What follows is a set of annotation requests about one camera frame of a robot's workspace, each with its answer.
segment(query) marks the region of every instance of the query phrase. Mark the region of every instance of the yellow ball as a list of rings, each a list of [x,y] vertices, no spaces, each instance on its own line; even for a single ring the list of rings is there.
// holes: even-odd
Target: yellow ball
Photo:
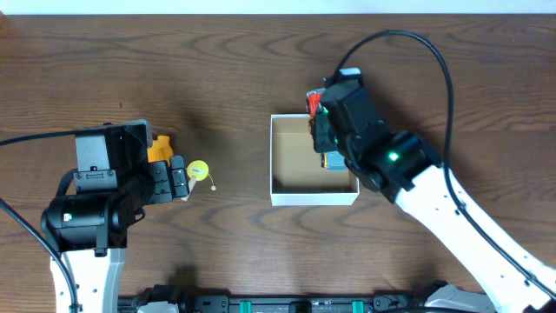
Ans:
[[[196,160],[188,166],[188,176],[195,177],[197,181],[201,181],[209,175],[209,166],[203,160]]]

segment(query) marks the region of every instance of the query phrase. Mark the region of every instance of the yellow object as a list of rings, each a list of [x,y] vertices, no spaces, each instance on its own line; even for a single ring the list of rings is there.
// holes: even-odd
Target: yellow object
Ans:
[[[187,172],[189,177],[194,176],[200,182],[209,175],[209,166],[203,160],[196,160],[188,165]]]
[[[174,155],[172,147],[170,147],[170,137],[159,136],[153,140],[153,146],[147,151],[149,155],[149,163],[166,160],[170,164],[170,157]]]

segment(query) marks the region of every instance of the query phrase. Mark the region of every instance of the orange object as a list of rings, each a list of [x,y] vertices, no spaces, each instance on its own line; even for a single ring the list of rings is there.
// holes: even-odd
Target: orange object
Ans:
[[[153,146],[147,150],[149,156],[149,163],[165,160],[170,164],[170,157],[174,155],[172,147],[170,147],[170,137],[159,136],[153,140]]]
[[[316,111],[319,109],[319,103],[321,102],[322,92],[315,90],[314,92],[309,92],[307,94],[307,113],[314,118]]]

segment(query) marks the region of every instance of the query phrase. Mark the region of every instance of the red object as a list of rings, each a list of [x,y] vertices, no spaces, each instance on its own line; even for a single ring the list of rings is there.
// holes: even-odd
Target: red object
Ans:
[[[317,110],[319,109],[319,103],[321,102],[322,92],[314,91],[307,94],[307,113],[314,118]]]

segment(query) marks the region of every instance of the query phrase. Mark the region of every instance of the green indicator light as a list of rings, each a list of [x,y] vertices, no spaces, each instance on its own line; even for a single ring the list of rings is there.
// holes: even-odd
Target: green indicator light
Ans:
[[[395,152],[390,152],[388,153],[388,158],[390,159],[390,161],[395,161],[400,158],[400,155]]]

